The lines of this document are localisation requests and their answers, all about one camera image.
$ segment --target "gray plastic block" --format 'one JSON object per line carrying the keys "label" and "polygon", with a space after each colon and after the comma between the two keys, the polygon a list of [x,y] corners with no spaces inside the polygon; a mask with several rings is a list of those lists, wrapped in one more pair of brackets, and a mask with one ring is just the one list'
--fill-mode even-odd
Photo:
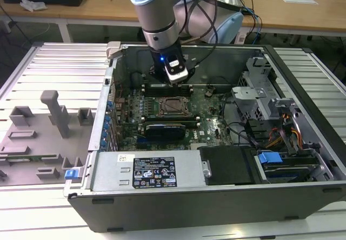
{"label": "gray plastic block", "polygon": [[0,170],[0,180],[4,181],[4,180],[5,180],[5,179],[4,179],[5,177],[7,177],[7,174],[4,173],[2,170]]}
{"label": "gray plastic block", "polygon": [[68,170],[72,168],[72,164],[70,163],[69,159],[67,157],[64,157],[63,164],[61,165],[62,170]]}
{"label": "gray plastic block", "polygon": [[28,106],[16,106],[10,114],[10,119],[17,127],[28,127],[29,124],[27,123],[26,118],[33,116],[34,115]]}
{"label": "gray plastic block", "polygon": [[79,157],[77,157],[74,167],[82,167],[82,166],[83,166],[83,163],[82,163],[81,159]]}
{"label": "gray plastic block", "polygon": [[23,147],[2,147],[0,155],[27,155],[30,152],[28,146]]}
{"label": "gray plastic block", "polygon": [[[62,118],[63,118],[64,120],[66,120],[67,123],[69,123],[69,122],[70,122],[70,119],[71,119],[71,116],[68,114],[66,107],[65,107],[65,106],[60,106],[60,107],[61,107],[61,115],[62,115]],[[53,118],[51,115],[49,115],[48,117],[49,117],[49,120],[50,120],[50,122],[52,123],[52,125],[56,125],[56,124],[55,124],[55,121],[54,121],[54,118]]]}
{"label": "gray plastic block", "polygon": [[67,119],[64,119],[64,111],[61,111],[61,107],[58,104],[58,96],[59,94],[56,90],[44,90],[41,95],[41,102],[47,105],[61,137],[69,138],[70,129]]}
{"label": "gray plastic block", "polygon": [[[85,164],[92,126],[81,126],[77,113],[71,113],[69,114],[69,138],[62,138],[56,126],[53,126],[49,121],[48,115],[35,114],[33,117],[27,118],[29,129],[11,125],[3,141],[0,142],[0,150],[4,147],[28,146],[30,153],[16,160],[10,159],[11,156],[6,159],[7,155],[0,153],[0,170],[10,178],[4,182],[0,181],[1,186],[64,183],[63,175],[66,171],[66,169],[62,170],[64,157],[68,158],[72,166],[77,157],[80,158],[82,164]],[[37,137],[14,140],[8,137],[13,132],[23,130],[35,130]],[[44,166],[55,167],[60,172],[60,177],[58,179],[39,179],[36,176],[37,168]]]}
{"label": "gray plastic block", "polygon": [[60,172],[55,167],[37,168],[37,177],[39,179],[57,179],[60,177]]}
{"label": "gray plastic block", "polygon": [[8,136],[9,139],[31,139],[37,136],[34,130],[21,130],[17,132],[11,132]]}
{"label": "gray plastic block", "polygon": [[11,163],[5,158],[0,159],[0,166],[11,166]]}
{"label": "gray plastic block", "polygon": [[63,162],[63,157],[61,154],[55,155],[55,157],[42,157],[42,162],[44,164],[51,164],[51,163],[62,163]]}
{"label": "gray plastic block", "polygon": [[80,125],[92,125],[94,123],[94,117],[90,108],[80,108],[77,116]]}

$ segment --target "metal bracket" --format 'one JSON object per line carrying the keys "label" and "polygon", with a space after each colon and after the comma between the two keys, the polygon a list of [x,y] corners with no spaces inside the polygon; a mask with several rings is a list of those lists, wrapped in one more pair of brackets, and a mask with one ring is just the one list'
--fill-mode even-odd
{"label": "metal bracket", "polygon": [[268,75],[271,66],[265,57],[254,57],[247,61],[247,68],[251,75]]}
{"label": "metal bracket", "polygon": [[268,102],[271,117],[278,117],[280,112],[290,112],[290,107],[296,103],[292,98],[272,98]]}

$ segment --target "barcode label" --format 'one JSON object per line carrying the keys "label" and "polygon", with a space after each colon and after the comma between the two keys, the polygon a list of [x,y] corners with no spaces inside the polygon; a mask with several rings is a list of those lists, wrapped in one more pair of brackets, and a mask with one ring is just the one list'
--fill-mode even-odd
{"label": "barcode label", "polygon": [[133,162],[135,155],[118,155],[118,162]]}

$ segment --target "paper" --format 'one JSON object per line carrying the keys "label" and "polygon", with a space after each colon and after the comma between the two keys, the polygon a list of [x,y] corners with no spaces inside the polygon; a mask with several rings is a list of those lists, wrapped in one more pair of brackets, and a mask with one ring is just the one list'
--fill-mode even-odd
{"label": "paper", "polygon": [[29,0],[22,0],[22,2],[20,2],[20,5],[23,8],[25,8],[26,10],[29,10],[31,12],[33,12],[34,10],[47,9],[47,7],[44,4],[44,2],[32,2],[32,1],[29,1]]}
{"label": "paper", "polygon": [[302,4],[317,4],[318,3],[314,0],[283,0],[287,3],[302,3]]}

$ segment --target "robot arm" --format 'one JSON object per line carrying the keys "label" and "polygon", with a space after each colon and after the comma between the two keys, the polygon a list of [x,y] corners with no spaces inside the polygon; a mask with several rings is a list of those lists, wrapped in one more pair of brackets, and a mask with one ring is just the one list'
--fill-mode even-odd
{"label": "robot arm", "polygon": [[[179,24],[182,26],[185,19],[184,5],[175,6],[179,1],[181,0],[131,0],[135,5],[144,37],[154,60],[154,73],[156,76],[168,77],[171,84],[185,80],[189,76],[189,70],[191,69],[186,65],[178,40]],[[199,4],[205,9],[209,17],[213,19],[215,0],[200,1]],[[215,28],[218,33],[219,31],[221,32],[223,38],[227,34],[227,39],[223,40],[229,40],[232,36],[229,35],[229,29],[232,30],[232,33],[236,34],[238,32],[243,20],[242,14],[230,11],[229,7],[225,9],[220,8],[219,2],[217,2],[217,5],[218,17]],[[185,32],[188,30],[190,35],[198,37],[209,29],[210,23],[202,15],[200,9],[195,7],[187,27]],[[214,32],[211,30],[204,37],[204,40],[209,43],[215,43],[213,34]]]}

